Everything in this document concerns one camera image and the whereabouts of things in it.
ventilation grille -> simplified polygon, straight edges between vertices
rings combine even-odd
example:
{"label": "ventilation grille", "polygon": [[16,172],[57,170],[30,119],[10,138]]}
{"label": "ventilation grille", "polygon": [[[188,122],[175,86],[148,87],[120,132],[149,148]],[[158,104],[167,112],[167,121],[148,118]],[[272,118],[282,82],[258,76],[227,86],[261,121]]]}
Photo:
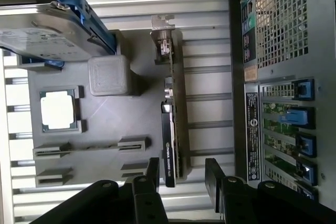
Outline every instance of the ventilation grille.
{"label": "ventilation grille", "polygon": [[285,177],[282,177],[280,174],[269,168],[267,165],[265,165],[265,174],[274,181],[279,182],[295,191],[298,189],[298,186],[295,183]]}
{"label": "ventilation grille", "polygon": [[282,84],[263,87],[265,97],[294,97],[294,84]]}
{"label": "ventilation grille", "polygon": [[258,68],[308,53],[307,0],[256,0]]}

metal screw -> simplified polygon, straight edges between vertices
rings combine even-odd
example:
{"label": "metal screw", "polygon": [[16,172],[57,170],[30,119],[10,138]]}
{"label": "metal screw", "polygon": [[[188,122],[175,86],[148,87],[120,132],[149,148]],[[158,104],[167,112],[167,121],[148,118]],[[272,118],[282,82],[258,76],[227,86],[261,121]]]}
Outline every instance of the metal screw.
{"label": "metal screw", "polygon": [[266,183],[265,186],[272,189],[275,188],[275,185],[272,183]]}
{"label": "metal screw", "polygon": [[104,184],[104,185],[103,185],[103,187],[110,187],[110,186],[112,186],[111,183],[107,183],[107,184]]}
{"label": "metal screw", "polygon": [[236,183],[237,179],[236,178],[229,178],[228,181],[231,182],[231,183]]}

